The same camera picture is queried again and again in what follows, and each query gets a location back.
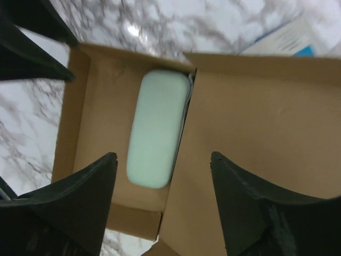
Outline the mint green glasses case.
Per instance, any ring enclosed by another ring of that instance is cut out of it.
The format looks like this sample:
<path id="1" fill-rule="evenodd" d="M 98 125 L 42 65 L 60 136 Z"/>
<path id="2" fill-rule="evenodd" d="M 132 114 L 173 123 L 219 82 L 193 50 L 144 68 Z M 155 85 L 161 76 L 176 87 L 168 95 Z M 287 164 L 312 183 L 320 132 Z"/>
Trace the mint green glasses case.
<path id="1" fill-rule="evenodd" d="M 130 182 L 152 189 L 169 183 L 191 89 L 188 77 L 175 71 L 153 70 L 143 77 L 127 154 Z"/>

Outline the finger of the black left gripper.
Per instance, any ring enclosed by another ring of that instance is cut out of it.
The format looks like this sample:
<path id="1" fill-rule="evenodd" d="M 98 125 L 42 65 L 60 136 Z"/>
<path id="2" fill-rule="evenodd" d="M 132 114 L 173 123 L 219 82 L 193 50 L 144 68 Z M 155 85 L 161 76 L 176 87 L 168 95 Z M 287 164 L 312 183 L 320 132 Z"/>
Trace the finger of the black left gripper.
<path id="1" fill-rule="evenodd" d="M 78 40 L 50 1 L 8 0 L 7 13 L 17 26 L 50 39 L 77 46 Z"/>
<path id="2" fill-rule="evenodd" d="M 21 32 L 1 1 L 1 80 L 48 78 L 71 81 L 73 73 Z"/>

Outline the brown cardboard express box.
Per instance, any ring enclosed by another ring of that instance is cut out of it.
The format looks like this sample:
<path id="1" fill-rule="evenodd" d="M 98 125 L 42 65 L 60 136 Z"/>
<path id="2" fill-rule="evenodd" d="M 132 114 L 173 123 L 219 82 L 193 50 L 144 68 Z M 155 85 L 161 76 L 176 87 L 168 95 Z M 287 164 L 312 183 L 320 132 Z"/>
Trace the brown cardboard express box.
<path id="1" fill-rule="evenodd" d="M 190 65 L 82 43 L 70 51 L 52 181 L 108 152 L 118 167 L 107 227 L 156 240 L 148 255 L 228 255 L 211 174 L 217 151 L 307 196 L 340 197 L 340 60 L 187 53 Z M 136 185 L 127 154 L 143 77 L 191 82 L 169 183 Z"/>

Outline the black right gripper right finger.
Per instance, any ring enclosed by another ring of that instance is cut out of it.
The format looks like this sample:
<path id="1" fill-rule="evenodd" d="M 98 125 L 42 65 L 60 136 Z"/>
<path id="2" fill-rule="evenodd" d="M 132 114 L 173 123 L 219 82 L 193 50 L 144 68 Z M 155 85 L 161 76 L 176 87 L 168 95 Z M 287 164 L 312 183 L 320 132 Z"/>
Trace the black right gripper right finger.
<path id="1" fill-rule="evenodd" d="M 210 168 L 228 255 L 340 255 L 340 197 L 282 188 L 217 151 Z"/>

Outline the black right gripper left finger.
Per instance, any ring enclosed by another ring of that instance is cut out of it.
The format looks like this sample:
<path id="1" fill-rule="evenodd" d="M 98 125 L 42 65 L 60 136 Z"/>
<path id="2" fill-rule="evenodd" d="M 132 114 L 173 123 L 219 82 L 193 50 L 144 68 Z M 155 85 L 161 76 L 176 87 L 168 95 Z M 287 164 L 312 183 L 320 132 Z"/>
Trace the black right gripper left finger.
<path id="1" fill-rule="evenodd" d="M 107 153 L 20 196 L 1 180 L 1 255 L 99 255 L 116 171 Z"/>

